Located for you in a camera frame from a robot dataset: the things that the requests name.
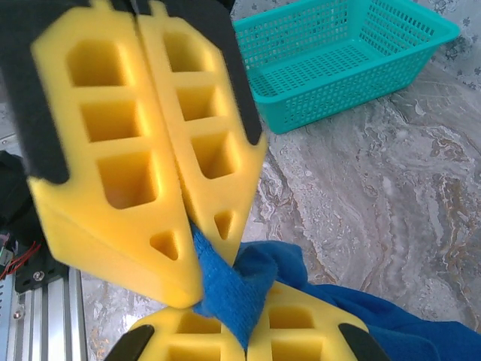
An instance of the blue cloth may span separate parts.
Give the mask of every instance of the blue cloth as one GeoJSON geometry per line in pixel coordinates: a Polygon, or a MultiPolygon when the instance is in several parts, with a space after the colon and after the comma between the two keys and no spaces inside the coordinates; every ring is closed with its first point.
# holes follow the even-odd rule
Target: blue cloth
{"type": "Polygon", "coordinates": [[[192,225],[204,282],[204,299],[195,311],[221,320],[246,350],[274,279],[337,306],[366,323],[392,361],[481,359],[481,335],[457,322],[431,322],[356,290],[312,285],[301,248],[277,241],[240,246],[229,267],[192,225]]]}

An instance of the basket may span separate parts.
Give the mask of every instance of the basket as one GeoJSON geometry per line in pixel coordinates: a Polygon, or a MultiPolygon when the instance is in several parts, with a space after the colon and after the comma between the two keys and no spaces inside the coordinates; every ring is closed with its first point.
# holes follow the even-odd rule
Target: basket
{"type": "Polygon", "coordinates": [[[300,0],[234,26],[259,113],[276,133],[408,86],[459,34],[410,0],[300,0]]]}

